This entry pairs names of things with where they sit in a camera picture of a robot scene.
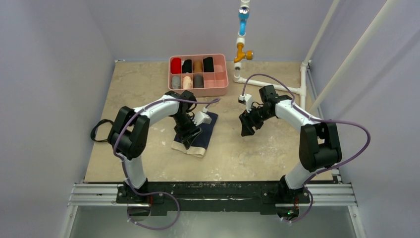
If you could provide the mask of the pink divided organizer tray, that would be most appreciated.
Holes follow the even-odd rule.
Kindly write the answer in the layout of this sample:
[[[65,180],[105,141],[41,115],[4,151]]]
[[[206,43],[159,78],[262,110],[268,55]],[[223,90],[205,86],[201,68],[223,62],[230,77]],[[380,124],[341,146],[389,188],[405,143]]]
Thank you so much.
[[[172,56],[169,60],[167,86],[182,93],[191,91],[196,97],[223,96],[229,80],[223,54]]]

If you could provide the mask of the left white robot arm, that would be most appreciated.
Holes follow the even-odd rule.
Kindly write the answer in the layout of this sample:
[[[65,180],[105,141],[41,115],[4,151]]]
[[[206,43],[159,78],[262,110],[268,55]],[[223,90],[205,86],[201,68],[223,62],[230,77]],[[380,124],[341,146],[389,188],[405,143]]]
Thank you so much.
[[[194,104],[197,104],[197,100],[192,92],[178,94],[168,91],[160,99],[145,106],[135,109],[125,106],[119,110],[107,141],[114,155],[121,160],[124,182],[130,187],[128,196],[134,202],[145,201],[149,194],[142,153],[147,145],[150,126],[166,117],[173,118],[176,135],[181,144],[189,149],[202,133],[199,122],[189,115]]]

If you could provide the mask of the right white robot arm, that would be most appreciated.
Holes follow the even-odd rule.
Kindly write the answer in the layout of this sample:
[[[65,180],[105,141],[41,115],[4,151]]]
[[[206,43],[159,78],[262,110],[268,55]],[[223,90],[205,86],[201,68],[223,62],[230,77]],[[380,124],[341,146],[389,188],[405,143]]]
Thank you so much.
[[[257,106],[250,94],[238,98],[246,106],[239,115],[242,137],[254,135],[270,118],[283,119],[300,134],[299,162],[280,179],[277,189],[279,198],[289,202],[303,191],[310,176],[342,160],[337,125],[306,116],[290,96],[278,95],[272,85],[262,87],[259,94],[262,102]]]

